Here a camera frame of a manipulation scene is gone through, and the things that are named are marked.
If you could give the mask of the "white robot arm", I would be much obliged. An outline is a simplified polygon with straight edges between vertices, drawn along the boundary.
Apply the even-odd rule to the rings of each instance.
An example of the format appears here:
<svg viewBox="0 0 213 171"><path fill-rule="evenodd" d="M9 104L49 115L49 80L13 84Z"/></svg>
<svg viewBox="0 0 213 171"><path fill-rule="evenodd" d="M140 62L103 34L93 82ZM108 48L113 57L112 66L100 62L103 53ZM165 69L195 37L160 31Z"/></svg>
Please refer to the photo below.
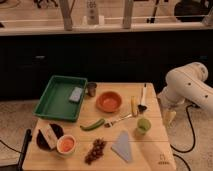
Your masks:
<svg viewBox="0 0 213 171"><path fill-rule="evenodd" d="M166 86L157 95L165 126L170 125L175 118L175 107L185 100L213 114L213 88L205 84L207 78L207 67L200 62L174 68L166 74Z"/></svg>

